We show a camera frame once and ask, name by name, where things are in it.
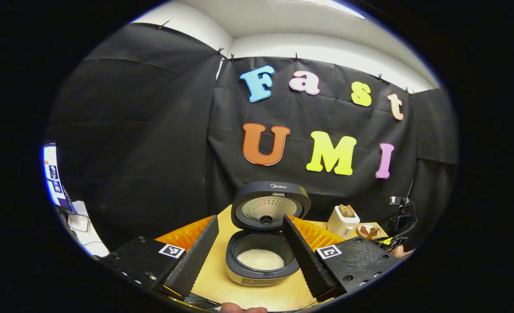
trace table surface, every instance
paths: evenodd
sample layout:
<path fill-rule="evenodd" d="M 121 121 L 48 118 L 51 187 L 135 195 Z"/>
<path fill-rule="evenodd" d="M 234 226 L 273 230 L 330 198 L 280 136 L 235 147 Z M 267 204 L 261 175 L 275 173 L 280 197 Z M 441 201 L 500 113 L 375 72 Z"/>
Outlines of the table surface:
<path fill-rule="evenodd" d="M 226 250 L 231 236 L 240 231 L 232 224 L 231 206 L 218 214 L 219 234 L 215 240 L 191 292 L 217 303 L 235 303 L 248 309 L 266 307 L 269 312 L 298 310 L 315 303 L 301 269 L 282 283 L 274 286 L 244 286 L 231 281 L 226 273 Z M 326 229 L 326 222 L 307 220 Z M 358 236 L 353 230 L 347 239 Z"/>

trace orange letter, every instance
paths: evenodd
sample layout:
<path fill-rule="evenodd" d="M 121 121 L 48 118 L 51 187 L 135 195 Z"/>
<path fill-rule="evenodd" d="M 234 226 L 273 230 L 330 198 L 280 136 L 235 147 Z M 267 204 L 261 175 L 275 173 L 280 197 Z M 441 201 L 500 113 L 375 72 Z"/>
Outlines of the orange letter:
<path fill-rule="evenodd" d="M 284 153 L 286 136 L 290 133 L 288 127 L 274 126 L 270 129 L 274 133 L 274 143 L 273 151 L 269 155 L 263 155 L 259 152 L 261 133 L 267 128 L 259 123 L 245 123 L 243 129 L 245 130 L 243 152 L 249 162 L 261 166 L 271 166 L 280 161 Z"/>

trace letter i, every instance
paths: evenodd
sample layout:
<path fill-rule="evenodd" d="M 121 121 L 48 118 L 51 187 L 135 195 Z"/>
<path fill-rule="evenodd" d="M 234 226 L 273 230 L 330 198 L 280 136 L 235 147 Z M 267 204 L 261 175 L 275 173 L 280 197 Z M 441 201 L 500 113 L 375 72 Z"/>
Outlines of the letter i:
<path fill-rule="evenodd" d="M 382 151 L 380 155 L 380 165 L 379 170 L 375 173 L 375 177 L 385 180 L 391 175 L 388 172 L 388 167 L 391 164 L 391 155 L 392 151 L 394 151 L 394 146 L 388 143 L 382 143 L 380 144 L 380 150 Z"/>

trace rice cooker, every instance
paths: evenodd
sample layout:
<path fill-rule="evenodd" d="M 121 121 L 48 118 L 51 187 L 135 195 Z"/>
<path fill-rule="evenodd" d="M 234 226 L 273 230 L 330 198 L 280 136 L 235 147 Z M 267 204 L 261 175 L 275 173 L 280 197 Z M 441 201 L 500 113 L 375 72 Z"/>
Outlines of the rice cooker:
<path fill-rule="evenodd" d="M 228 242 L 228 277 L 246 286 L 271 286 L 297 272 L 299 265 L 280 231 L 282 219 L 285 214 L 303 218 L 310 206 L 307 192 L 295 184 L 253 182 L 241 187 L 234 196 L 231 218 L 232 223 L 242 230 L 232 235 Z M 273 252 L 276 259 L 278 256 L 282 259 L 284 266 L 256 269 L 238 260 L 242 253 L 255 250 Z"/>

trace finger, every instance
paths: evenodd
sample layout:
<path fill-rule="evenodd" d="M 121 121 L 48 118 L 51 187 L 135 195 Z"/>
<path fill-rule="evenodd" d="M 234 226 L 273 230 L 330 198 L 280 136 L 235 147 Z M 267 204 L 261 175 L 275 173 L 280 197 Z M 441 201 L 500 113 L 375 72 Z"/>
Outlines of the finger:
<path fill-rule="evenodd" d="M 267 313 L 267 309 L 264 307 L 251 307 L 245 310 L 244 313 Z"/>
<path fill-rule="evenodd" d="M 401 258 L 404 256 L 404 246 L 401 244 L 398 247 L 392 249 L 390 253 L 397 258 Z"/>
<path fill-rule="evenodd" d="M 410 250 L 410 251 L 408 251 L 408 252 L 404 252 L 404 255 L 406 255 L 406 254 L 410 254 L 410 253 L 412 253 L 414 250 Z"/>
<path fill-rule="evenodd" d="M 235 303 L 225 302 L 220 306 L 220 313 L 243 313 L 243 310 Z"/>

